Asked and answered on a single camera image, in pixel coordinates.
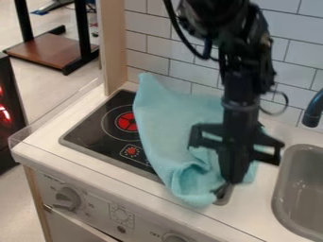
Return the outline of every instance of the towel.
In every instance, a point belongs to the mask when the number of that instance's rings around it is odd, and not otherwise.
[[[140,74],[133,111],[145,154],[172,193],[195,207],[216,201],[214,190],[225,181],[213,149],[190,148],[193,125],[222,123],[221,100],[211,95],[186,95],[167,90],[154,76]],[[256,163],[245,182],[252,182]]]

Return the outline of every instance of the cabinet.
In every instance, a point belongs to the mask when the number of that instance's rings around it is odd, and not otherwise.
[[[46,209],[45,215],[53,242],[119,242],[55,209]]]

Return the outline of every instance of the white wall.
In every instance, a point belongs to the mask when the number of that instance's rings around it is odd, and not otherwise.
[[[162,0],[125,0],[129,79],[142,72],[185,93],[222,95],[218,64],[199,60],[184,46],[171,27]],[[277,89],[286,92],[290,107],[279,117],[300,126],[303,110],[323,88],[323,0],[254,0],[263,9],[274,37],[273,59]],[[199,50],[203,42],[189,37]],[[263,105],[281,109],[278,95],[263,96]]]

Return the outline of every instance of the gray sink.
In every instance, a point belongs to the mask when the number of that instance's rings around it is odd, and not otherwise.
[[[291,232],[323,241],[323,148],[296,145],[286,150],[272,209]]]

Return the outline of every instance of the induction cooktop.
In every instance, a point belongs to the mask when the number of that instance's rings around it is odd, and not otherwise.
[[[59,142],[150,180],[161,182],[145,156],[132,103],[135,93],[121,90],[68,130]]]

